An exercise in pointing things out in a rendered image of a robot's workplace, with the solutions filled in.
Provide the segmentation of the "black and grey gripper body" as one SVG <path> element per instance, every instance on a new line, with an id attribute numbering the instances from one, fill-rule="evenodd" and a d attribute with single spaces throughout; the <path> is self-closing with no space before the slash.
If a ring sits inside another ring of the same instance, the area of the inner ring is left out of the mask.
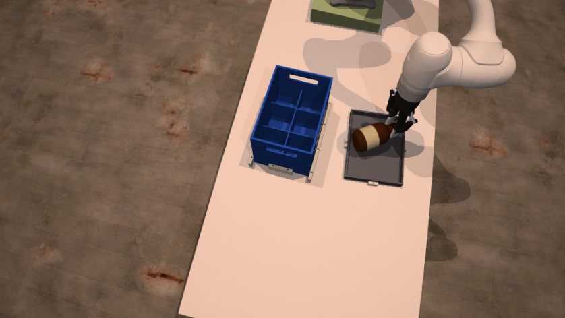
<path id="1" fill-rule="evenodd" d="M 419 106 L 420 102 L 408 102 L 406 100 L 404 100 L 403 98 L 401 98 L 400 94 L 398 93 L 398 91 L 396 91 L 396 94 L 394 96 L 395 102 L 398 105 L 398 109 L 402 108 L 404 109 L 403 115 L 404 116 L 411 116 L 411 112 L 413 112 L 413 114 L 415 113 L 415 109 Z"/>

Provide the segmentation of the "blue plastic crate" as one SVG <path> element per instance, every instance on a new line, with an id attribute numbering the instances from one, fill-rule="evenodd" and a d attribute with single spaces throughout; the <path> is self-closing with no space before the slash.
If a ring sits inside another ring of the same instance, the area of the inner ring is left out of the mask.
<path id="1" fill-rule="evenodd" d="M 290 75 L 316 80 L 318 84 L 295 80 Z M 276 65 L 250 137 L 255 163 L 270 163 L 309 176 L 332 80 Z"/>

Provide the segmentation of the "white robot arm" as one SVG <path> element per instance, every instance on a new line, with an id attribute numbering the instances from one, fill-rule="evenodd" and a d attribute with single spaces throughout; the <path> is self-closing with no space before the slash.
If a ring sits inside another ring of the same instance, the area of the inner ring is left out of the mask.
<path id="1" fill-rule="evenodd" d="M 516 61 L 496 35 L 491 1 L 465 1 L 471 27 L 458 46 L 439 32 L 426 32 L 409 49 L 397 83 L 404 100 L 420 102 L 430 89 L 444 86 L 493 88 L 514 75 Z"/>

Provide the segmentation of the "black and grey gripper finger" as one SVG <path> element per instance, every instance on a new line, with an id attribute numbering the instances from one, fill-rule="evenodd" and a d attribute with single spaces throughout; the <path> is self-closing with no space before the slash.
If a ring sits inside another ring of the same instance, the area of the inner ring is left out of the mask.
<path id="1" fill-rule="evenodd" d="M 389 112 L 388 118 L 385 122 L 386 125 L 393 123 L 398 112 L 399 112 L 399 110 L 397 108 L 398 105 L 395 103 L 395 100 L 394 100 L 394 95 L 395 95 L 396 91 L 397 91 L 397 88 L 393 88 L 393 89 L 390 90 L 390 97 L 389 97 L 388 104 L 387 104 L 387 107 L 386 107 L 386 111 Z"/>
<path id="2" fill-rule="evenodd" d="M 413 112 L 411 112 L 411 116 L 407 120 L 408 116 L 403 115 L 404 109 L 399 109 L 399 117 L 396 123 L 396 126 L 393 127 L 392 133 L 390 134 L 390 138 L 398 136 L 398 133 L 403 133 L 407 131 L 413 124 L 418 123 L 418 120 L 414 118 Z M 407 120 L 407 122 L 406 122 Z"/>

